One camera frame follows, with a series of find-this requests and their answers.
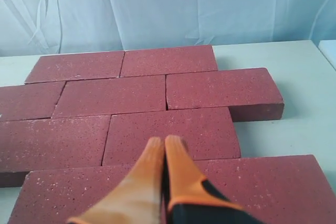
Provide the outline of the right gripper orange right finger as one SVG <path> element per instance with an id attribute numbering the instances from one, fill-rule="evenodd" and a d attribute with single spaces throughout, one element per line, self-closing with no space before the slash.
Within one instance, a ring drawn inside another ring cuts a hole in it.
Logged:
<path id="1" fill-rule="evenodd" d="M 242 223 L 243 209 L 221 193 L 197 167 L 179 136 L 165 139 L 170 223 Z"/>

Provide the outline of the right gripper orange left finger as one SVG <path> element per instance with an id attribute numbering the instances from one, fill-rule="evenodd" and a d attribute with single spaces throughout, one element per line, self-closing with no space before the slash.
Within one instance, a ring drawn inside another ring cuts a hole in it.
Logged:
<path id="1" fill-rule="evenodd" d="M 160 223 L 163 167 L 164 143 L 152 137 L 117 187 L 67 223 Z"/>

